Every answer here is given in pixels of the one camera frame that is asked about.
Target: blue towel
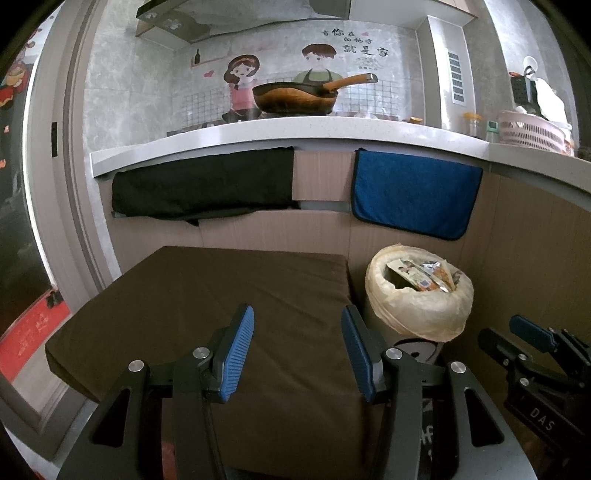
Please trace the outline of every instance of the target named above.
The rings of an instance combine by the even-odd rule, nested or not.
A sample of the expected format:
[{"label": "blue towel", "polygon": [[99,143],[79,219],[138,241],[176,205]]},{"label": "blue towel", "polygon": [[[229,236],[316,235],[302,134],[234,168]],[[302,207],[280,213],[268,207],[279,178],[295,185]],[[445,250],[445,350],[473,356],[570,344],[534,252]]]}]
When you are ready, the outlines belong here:
[{"label": "blue towel", "polygon": [[470,221],[482,169],[357,150],[351,204],[363,222],[457,240]]}]

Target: brown cushion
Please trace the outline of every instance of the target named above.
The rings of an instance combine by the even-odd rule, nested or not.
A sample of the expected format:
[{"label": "brown cushion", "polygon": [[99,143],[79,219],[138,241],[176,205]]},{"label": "brown cushion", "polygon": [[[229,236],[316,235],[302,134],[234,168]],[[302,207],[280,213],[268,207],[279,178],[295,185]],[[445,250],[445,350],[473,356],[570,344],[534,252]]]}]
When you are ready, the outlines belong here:
[{"label": "brown cushion", "polygon": [[288,478],[362,478],[376,425],[340,332],[350,303],[340,255],[161,248],[47,342],[51,370],[100,400],[129,362],[170,362],[204,345],[241,302],[254,308],[255,333],[237,392],[213,406],[223,461]]}]

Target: white countertop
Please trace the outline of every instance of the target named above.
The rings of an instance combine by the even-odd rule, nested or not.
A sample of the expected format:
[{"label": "white countertop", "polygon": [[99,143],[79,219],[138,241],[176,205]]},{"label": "white countertop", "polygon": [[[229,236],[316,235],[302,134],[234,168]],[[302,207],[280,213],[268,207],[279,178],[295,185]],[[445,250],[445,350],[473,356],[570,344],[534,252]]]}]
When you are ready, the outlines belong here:
[{"label": "white countertop", "polygon": [[[299,140],[299,145],[305,140],[346,144],[341,150],[355,150],[359,147],[379,150],[375,148],[376,142],[379,142],[426,147],[448,154],[465,155],[490,162],[492,167],[510,167],[521,172],[533,173],[537,177],[558,181],[562,186],[574,187],[576,192],[558,194],[569,200],[572,200],[573,195],[587,194],[589,198],[585,199],[584,203],[588,202],[589,208],[585,208],[591,209],[590,162],[530,148],[489,144],[477,138],[438,128],[371,118],[289,117],[203,128],[143,145],[93,153],[90,155],[92,174],[93,177],[97,177],[122,168],[139,166],[144,162],[152,164],[264,148],[265,142],[278,140]],[[555,188],[546,189],[556,193]]]}]

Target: blue gripper pad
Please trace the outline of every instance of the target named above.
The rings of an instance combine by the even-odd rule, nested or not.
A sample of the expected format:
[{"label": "blue gripper pad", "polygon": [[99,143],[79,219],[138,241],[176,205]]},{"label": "blue gripper pad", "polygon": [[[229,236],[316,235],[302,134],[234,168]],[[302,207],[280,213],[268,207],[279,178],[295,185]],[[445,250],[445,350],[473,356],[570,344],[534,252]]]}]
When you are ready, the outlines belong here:
[{"label": "blue gripper pad", "polygon": [[343,309],[340,324],[357,387],[365,400],[371,402],[376,395],[372,362],[348,307]]},{"label": "blue gripper pad", "polygon": [[251,344],[252,334],[255,330],[255,313],[249,305],[243,311],[240,325],[236,330],[233,342],[228,350],[228,355],[223,361],[222,385],[220,397],[224,403],[228,401],[238,388],[238,381],[244,367],[246,354]]},{"label": "blue gripper pad", "polygon": [[509,330],[542,353],[553,352],[557,347],[551,332],[521,315],[511,317]]}]

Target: trash can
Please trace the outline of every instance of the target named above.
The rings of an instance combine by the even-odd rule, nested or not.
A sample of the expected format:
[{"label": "trash can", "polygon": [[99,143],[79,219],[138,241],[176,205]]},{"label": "trash can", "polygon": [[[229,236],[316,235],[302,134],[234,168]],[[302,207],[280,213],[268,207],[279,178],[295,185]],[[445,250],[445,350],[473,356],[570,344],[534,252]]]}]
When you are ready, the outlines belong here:
[{"label": "trash can", "polygon": [[447,264],[455,290],[417,291],[396,288],[386,279],[387,264],[406,258],[414,263],[444,260],[415,247],[392,245],[380,250],[365,275],[365,309],[368,328],[379,331],[388,346],[401,350],[423,363],[434,363],[443,344],[460,335],[472,310],[474,289],[468,276]]}]

